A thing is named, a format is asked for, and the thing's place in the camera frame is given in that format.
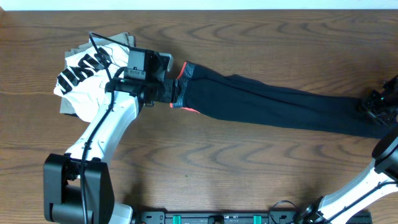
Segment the black shorts with grey waistband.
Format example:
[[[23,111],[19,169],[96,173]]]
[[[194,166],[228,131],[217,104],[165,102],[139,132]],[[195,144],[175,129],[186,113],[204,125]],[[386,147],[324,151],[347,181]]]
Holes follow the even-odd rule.
[[[239,75],[223,76],[202,65],[185,62],[178,76],[181,92],[171,108],[214,119],[383,138],[397,127],[377,124],[356,106],[359,99],[325,96],[266,85]]]

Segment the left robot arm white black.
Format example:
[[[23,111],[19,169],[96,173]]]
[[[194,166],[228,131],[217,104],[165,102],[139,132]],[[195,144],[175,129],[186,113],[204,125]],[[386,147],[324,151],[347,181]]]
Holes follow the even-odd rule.
[[[132,223],[132,207],[115,201],[109,163],[140,108],[173,103],[181,92],[176,79],[113,78],[103,104],[79,140],[65,154],[44,163],[44,216],[54,223]]]

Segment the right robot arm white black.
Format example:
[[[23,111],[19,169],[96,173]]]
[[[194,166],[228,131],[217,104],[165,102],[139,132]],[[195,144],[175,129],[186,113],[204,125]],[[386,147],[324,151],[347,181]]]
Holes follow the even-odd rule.
[[[383,91],[372,90],[359,105],[376,124],[384,127],[397,121],[397,77],[383,83]],[[368,205],[397,192],[397,127],[375,146],[371,163],[338,191],[320,197],[296,214],[293,223],[346,223]]]

